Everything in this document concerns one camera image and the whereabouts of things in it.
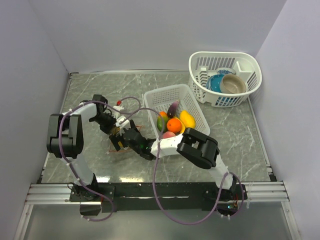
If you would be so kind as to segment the fake green orange mango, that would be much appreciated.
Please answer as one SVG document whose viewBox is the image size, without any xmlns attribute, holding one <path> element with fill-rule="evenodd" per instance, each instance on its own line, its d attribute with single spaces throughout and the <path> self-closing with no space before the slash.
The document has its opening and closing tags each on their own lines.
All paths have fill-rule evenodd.
<svg viewBox="0 0 320 240">
<path fill-rule="evenodd" d="M 165 133 L 167 131 L 167 122 L 169 117 L 166 112 L 161 111 L 160 116 L 157 117 L 156 126 L 159 132 Z"/>
</svg>

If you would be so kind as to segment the clear zip top bag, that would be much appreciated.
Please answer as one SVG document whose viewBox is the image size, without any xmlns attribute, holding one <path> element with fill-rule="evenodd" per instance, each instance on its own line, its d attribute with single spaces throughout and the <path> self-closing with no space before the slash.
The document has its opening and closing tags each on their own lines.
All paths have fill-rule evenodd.
<svg viewBox="0 0 320 240">
<path fill-rule="evenodd" d="M 115 134 L 119 134 L 120 135 L 120 137 L 121 137 L 121 141 L 122 141 L 122 144 L 123 144 L 123 148 L 121 148 L 119 151 L 122 151 L 122 150 L 125 150 L 125 149 L 128 149 L 128 148 L 130 148 L 129 146 L 127 146 L 127 144 L 125 143 L 125 141 L 124 141 L 124 139 L 123 139 L 123 133 L 124 133 L 124 129 L 129 129 L 130 127 L 125 127 L 125 128 L 119 128 L 119 127 L 114 127 L 113 129 L 112 129 L 112 131 L 111 131 L 111 134 L 109 134 L 109 136 L 110 135 L 115 135 Z"/>
</svg>

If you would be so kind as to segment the fake purple eggplant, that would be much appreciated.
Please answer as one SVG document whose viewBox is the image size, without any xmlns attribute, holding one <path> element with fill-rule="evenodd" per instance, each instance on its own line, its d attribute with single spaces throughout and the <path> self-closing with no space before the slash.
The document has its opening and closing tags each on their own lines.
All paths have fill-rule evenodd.
<svg viewBox="0 0 320 240">
<path fill-rule="evenodd" d="M 167 110 L 167 116 L 171 119 L 176 115 L 178 106 L 180 104 L 179 100 L 176 100 L 175 102 L 173 102 L 170 107 Z"/>
</svg>

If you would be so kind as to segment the fake yellow banana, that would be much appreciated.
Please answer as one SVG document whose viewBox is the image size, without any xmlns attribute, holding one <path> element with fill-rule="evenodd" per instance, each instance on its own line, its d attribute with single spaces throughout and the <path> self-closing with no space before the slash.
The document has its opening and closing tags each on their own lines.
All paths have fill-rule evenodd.
<svg viewBox="0 0 320 240">
<path fill-rule="evenodd" d="M 180 128 L 180 131 L 179 131 L 179 134 L 183 134 L 186 127 L 185 125 L 183 124 L 183 122 L 178 118 L 178 117 L 174 117 L 176 120 L 178 120 L 180 122 L 180 125 L 181 125 L 181 128 Z"/>
</svg>

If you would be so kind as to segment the fake pink peach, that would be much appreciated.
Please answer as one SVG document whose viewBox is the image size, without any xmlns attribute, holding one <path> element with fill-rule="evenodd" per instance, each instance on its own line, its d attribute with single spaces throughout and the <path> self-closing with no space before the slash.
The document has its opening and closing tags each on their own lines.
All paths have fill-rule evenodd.
<svg viewBox="0 0 320 240">
<path fill-rule="evenodd" d="M 175 136 L 176 136 L 176 134 L 174 132 L 167 131 L 162 135 L 162 139 L 172 138 Z"/>
</svg>

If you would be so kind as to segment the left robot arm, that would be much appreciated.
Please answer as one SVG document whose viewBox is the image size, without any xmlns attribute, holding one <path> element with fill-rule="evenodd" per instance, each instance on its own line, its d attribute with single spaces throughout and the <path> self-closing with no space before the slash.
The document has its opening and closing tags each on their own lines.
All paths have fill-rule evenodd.
<svg viewBox="0 0 320 240">
<path fill-rule="evenodd" d="M 99 129 L 107 135 L 111 135 L 116 127 L 116 118 L 105 106 L 108 100 L 100 94 L 95 94 L 92 100 L 97 102 L 78 108 L 68 116 L 65 113 L 51 114 L 46 141 L 47 151 L 59 159 L 63 158 L 59 146 L 61 144 L 64 156 L 67 158 L 65 162 L 67 167 L 75 170 L 72 173 L 74 178 L 72 190 L 76 196 L 87 201 L 97 199 L 100 189 L 95 174 L 89 169 L 82 155 L 83 123 L 97 123 Z"/>
</svg>

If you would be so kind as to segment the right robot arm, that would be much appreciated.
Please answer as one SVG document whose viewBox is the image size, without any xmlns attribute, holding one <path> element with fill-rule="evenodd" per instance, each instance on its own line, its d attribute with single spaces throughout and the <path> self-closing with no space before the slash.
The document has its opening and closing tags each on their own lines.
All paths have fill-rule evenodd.
<svg viewBox="0 0 320 240">
<path fill-rule="evenodd" d="M 161 139 L 151 139 L 143 137 L 134 121 L 130 120 L 129 127 L 113 130 L 109 139 L 116 151 L 128 147 L 148 161 L 181 155 L 198 168 L 210 172 L 216 185 L 214 194 L 219 192 L 221 201 L 227 202 L 236 196 L 237 180 L 224 164 L 218 142 L 200 131 L 188 127 L 178 135 L 169 136 L 165 132 Z"/>
</svg>

